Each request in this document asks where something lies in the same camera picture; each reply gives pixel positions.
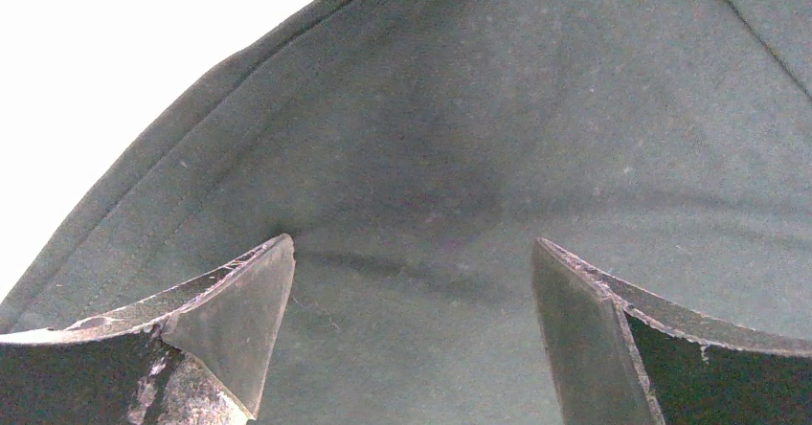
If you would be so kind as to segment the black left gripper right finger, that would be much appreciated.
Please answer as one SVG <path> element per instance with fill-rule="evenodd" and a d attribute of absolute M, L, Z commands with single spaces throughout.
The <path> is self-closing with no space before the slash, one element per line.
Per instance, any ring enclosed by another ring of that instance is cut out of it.
<path fill-rule="evenodd" d="M 545 238 L 532 288 L 567 424 L 807 424 L 811 345 L 716 319 Z"/>

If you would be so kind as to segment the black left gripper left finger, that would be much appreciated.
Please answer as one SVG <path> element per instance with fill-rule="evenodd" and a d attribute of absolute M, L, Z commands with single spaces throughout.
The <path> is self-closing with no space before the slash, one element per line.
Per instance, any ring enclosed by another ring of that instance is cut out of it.
<path fill-rule="evenodd" d="M 61 329 L 1 338 L 5 424 L 244 424 L 259 415 L 294 276 L 280 235 Z"/>

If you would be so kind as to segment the black t shirt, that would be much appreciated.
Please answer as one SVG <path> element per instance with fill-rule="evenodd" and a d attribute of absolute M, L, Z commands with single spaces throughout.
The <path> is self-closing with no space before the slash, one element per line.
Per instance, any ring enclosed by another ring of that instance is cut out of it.
<path fill-rule="evenodd" d="M 1 305 L 64 327 L 291 235 L 263 424 L 557 424 L 544 236 L 811 335 L 811 0 L 317 0 L 216 65 Z"/>

